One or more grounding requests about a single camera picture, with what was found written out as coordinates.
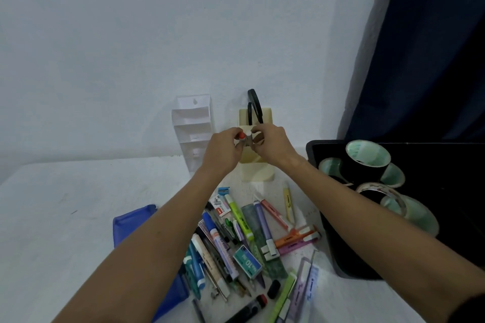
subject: hand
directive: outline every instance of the hand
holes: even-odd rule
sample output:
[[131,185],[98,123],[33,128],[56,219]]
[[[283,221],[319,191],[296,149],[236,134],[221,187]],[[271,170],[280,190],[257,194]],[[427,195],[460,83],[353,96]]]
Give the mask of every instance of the hand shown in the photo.
[[215,172],[224,177],[238,164],[243,154],[244,142],[234,146],[234,139],[239,139],[241,128],[230,128],[212,135],[202,160],[204,171]]
[[251,131],[253,133],[261,132],[253,139],[251,148],[269,164],[285,171],[283,167],[291,166],[292,162],[302,158],[289,142],[283,127],[273,124],[258,124]]

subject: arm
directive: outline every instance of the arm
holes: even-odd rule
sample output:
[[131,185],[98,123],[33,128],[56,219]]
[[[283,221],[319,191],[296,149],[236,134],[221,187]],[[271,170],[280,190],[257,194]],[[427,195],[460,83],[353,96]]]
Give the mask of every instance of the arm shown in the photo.
[[214,189],[241,158],[240,128],[214,134],[192,179],[136,229],[81,286],[53,323],[150,322],[177,274]]
[[485,292],[485,273],[402,217],[310,165],[282,127],[261,124],[254,151],[305,192],[346,243],[426,321],[445,322]]

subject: blue pencil case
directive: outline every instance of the blue pencil case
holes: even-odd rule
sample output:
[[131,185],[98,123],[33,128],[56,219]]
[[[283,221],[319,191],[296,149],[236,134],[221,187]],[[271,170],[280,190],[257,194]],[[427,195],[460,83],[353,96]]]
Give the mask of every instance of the blue pencil case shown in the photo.
[[[122,242],[129,234],[136,230],[143,222],[147,221],[157,211],[154,204],[133,210],[129,213],[113,218],[113,241],[114,247]],[[170,286],[164,300],[161,302],[152,322],[159,319],[163,314],[173,309],[176,305],[189,297],[189,292],[179,274]]]

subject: person's left hand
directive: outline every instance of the person's left hand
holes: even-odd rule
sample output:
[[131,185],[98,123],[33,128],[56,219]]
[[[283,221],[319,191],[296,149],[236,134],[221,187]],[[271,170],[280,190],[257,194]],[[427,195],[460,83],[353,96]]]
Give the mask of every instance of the person's left hand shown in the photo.
[[241,128],[230,128],[212,135],[207,145],[202,166],[204,171],[215,172],[222,177],[230,173],[241,159],[244,141],[234,146],[234,139],[239,139]]

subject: black sleeve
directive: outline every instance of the black sleeve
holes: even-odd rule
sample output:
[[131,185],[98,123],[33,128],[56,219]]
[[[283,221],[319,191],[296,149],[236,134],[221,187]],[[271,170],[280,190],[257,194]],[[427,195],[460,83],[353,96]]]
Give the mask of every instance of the black sleeve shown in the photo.
[[448,323],[483,322],[485,321],[485,294],[472,297],[453,312]]

